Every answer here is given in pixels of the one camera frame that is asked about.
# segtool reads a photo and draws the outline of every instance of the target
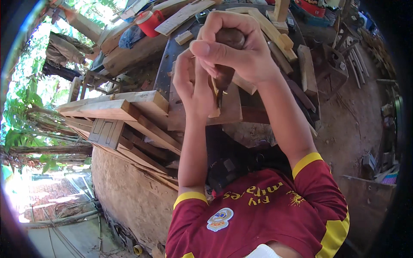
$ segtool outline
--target dark pants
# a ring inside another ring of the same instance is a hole
[[[206,184],[219,194],[237,178],[264,168],[279,170],[292,180],[287,156],[278,145],[264,150],[248,149],[222,131],[221,125],[205,128],[208,153]]]

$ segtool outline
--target white face mask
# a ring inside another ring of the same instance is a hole
[[[271,247],[267,246],[266,244],[260,244],[252,251],[249,255],[245,258],[282,258],[278,254],[275,253]]]

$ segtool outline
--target tree trunk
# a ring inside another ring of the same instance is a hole
[[[17,156],[19,154],[92,154],[92,146],[85,144],[45,147],[17,147],[10,148],[9,153]]]

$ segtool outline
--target shirt logo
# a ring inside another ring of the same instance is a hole
[[[206,228],[214,232],[226,228],[233,215],[234,212],[230,208],[222,208],[209,218]]]

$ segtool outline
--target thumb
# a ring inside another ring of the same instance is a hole
[[[217,42],[193,40],[189,47],[194,56],[205,62],[221,64],[234,69],[245,63],[248,58],[245,50],[237,50]]]

